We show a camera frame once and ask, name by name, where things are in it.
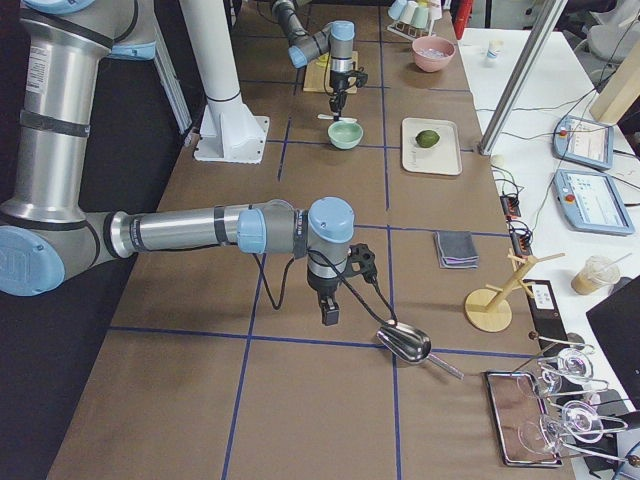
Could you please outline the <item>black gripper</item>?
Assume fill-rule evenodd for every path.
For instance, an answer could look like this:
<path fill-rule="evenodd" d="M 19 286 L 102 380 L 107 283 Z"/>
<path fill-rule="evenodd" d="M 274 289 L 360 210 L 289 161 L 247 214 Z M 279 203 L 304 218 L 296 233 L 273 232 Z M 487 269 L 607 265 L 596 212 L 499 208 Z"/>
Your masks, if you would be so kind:
<path fill-rule="evenodd" d="M 340 319 L 340 307 L 335 298 L 341 280 L 334 276 L 324 278 L 311 270 L 307 271 L 307 283 L 316 292 L 323 325 L 337 325 Z"/>
<path fill-rule="evenodd" d="M 332 115 L 342 116 L 346 105 L 347 91 L 350 88 L 350 78 L 350 70 L 346 72 L 331 70 L 329 73 L 329 107 Z"/>

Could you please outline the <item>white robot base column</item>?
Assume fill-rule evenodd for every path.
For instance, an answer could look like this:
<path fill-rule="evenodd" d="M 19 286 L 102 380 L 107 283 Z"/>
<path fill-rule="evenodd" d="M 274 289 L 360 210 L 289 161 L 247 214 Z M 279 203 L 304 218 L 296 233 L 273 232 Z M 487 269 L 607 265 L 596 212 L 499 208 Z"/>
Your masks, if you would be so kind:
<path fill-rule="evenodd" d="M 195 158 L 260 163 L 270 120 L 254 115 L 243 101 L 224 4 L 183 0 L 180 6 L 207 102 Z"/>

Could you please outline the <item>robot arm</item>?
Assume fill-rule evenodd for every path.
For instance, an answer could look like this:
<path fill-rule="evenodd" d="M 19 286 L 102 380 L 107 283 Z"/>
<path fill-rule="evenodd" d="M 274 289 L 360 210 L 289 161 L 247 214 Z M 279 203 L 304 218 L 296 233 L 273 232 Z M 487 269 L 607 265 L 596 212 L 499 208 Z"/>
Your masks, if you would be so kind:
<path fill-rule="evenodd" d="M 308 1 L 271 1 L 271 14 L 288 40 L 288 55 L 295 68 L 305 67 L 321 55 L 329 54 L 329 106 L 333 119 L 339 121 L 347 91 L 353 86 L 351 80 L 358 83 L 361 78 L 353 59 L 355 25 L 347 20 L 334 20 L 310 34 L 297 15 L 297 9 L 306 4 Z"/>
<path fill-rule="evenodd" d="M 19 110 L 24 99 L 29 37 L 19 4 L 1 4 L 1 197 L 16 177 Z M 156 209 L 183 135 L 179 134 L 150 61 L 104 59 L 99 64 L 94 127 L 89 139 L 80 204 L 89 211 Z M 130 260 L 97 267 L 35 297 L 1 296 L 1 325 L 46 326 L 67 320 L 109 322 L 131 268 Z"/>

